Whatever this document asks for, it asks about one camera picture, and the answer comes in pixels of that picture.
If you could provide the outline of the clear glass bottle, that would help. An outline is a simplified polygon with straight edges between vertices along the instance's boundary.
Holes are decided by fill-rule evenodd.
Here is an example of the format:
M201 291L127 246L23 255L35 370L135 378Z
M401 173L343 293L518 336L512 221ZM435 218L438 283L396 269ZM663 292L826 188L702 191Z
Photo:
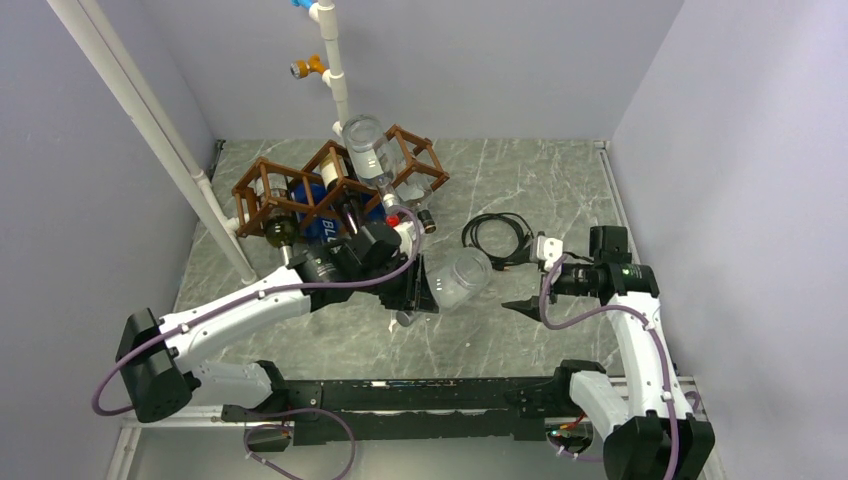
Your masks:
M492 263L481 250L472 247L454 250L434 268L425 268L414 306L394 311L391 325L409 327L427 315L455 310L479 294L489 283L492 273Z
M380 121L367 114L351 117L342 139L359 181L378 192L387 214L396 214L402 205L393 186L398 163Z

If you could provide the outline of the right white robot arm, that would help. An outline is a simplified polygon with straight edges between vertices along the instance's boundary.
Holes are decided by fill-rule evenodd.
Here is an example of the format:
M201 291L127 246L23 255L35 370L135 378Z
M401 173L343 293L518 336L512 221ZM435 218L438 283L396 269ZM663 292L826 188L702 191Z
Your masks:
M596 226L589 254L566 251L539 233L527 257L538 265L538 295L505 308L564 330L607 315L615 332L627 392L620 394L597 362L565 360L551 401L564 415L587 419L602 444L609 479L696 479L715 445L712 425L697 418L695 397L683 390L668 352L660 290L651 267L634 262L622 226Z

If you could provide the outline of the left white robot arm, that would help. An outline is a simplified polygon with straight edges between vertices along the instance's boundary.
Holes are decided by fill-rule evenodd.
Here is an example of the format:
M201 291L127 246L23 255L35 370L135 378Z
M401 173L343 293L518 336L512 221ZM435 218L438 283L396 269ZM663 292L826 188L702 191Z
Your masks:
M124 325L116 352L138 421L166 419L188 405L231 404L264 420L287 406L285 382L270 361L225 364L213 353L284 320L302 317L354 294L377 297L390 311L435 312L420 252L423 229L371 223L349 239L310 247L255 283L182 312L142 309Z

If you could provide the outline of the clear bottle black cap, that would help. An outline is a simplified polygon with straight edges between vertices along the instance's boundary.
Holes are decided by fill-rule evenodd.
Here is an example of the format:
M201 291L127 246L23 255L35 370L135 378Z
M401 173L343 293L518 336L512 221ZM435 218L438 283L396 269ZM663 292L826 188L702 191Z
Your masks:
M433 190L429 184L403 183L397 188L403 205L410 209L422 223L423 232L432 234L437 230L436 222L429 209L429 201Z

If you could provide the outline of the dark bottle gold foil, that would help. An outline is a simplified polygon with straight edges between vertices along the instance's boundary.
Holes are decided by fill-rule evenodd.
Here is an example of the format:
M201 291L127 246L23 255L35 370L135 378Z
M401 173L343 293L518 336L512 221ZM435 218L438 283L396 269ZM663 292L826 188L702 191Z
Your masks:
M356 235L362 226L361 209L352 203L339 206L339 216L350 236Z

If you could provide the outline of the brown wooden wine rack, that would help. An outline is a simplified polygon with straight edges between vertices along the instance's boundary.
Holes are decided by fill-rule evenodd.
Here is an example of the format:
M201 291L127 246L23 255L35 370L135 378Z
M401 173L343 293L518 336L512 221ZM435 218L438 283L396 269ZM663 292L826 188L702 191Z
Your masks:
M415 190L427 196L449 179L433 142L397 124L382 139L352 149L329 140L299 168L260 156L231 190L236 235L266 236L284 219L304 235L323 220L339 221L346 200L368 214L409 200Z

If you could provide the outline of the olive green bottle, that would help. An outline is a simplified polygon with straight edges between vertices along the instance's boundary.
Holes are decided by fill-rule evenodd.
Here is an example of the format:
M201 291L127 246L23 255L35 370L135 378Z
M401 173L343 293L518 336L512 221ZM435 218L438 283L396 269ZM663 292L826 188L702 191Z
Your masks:
M299 238L295 213L275 206L266 219L263 231L265 239L279 250L283 264L287 265L294 255L294 245Z

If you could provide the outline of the orange pipe fitting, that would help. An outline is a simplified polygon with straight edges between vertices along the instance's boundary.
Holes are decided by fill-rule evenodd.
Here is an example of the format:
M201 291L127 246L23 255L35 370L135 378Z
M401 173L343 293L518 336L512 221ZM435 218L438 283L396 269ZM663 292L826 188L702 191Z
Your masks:
M311 74L323 76L327 71L321 57L317 54L310 56L307 59L296 60L290 65L291 75L295 79L304 79Z

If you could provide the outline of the white pvc pipe stand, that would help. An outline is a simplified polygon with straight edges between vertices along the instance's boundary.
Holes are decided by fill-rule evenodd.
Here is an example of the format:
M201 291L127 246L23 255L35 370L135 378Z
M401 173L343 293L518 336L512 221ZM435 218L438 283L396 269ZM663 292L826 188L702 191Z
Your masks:
M335 102L337 120L332 131L342 136L344 124L350 118L349 97L345 71L343 69L339 46L339 26L336 4L331 0L300 1L292 0L291 5L305 9L310 19L318 24L321 38L324 42L326 60L323 61L327 71L321 77L322 82L331 90Z

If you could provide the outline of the white diagonal pole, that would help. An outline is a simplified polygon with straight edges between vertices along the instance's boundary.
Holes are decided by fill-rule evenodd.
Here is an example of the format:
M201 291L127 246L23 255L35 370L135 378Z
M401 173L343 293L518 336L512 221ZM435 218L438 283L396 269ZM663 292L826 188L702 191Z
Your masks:
M257 280L205 171L96 1L49 6L128 115L180 193L245 284Z

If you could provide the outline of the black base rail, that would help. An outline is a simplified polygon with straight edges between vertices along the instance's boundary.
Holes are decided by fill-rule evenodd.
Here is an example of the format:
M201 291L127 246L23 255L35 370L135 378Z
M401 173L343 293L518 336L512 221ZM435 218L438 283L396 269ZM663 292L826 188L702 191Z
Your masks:
M226 405L227 423L283 423L296 446L354 438L508 437L543 441L580 415L559 374L529 377L291 380L263 405Z

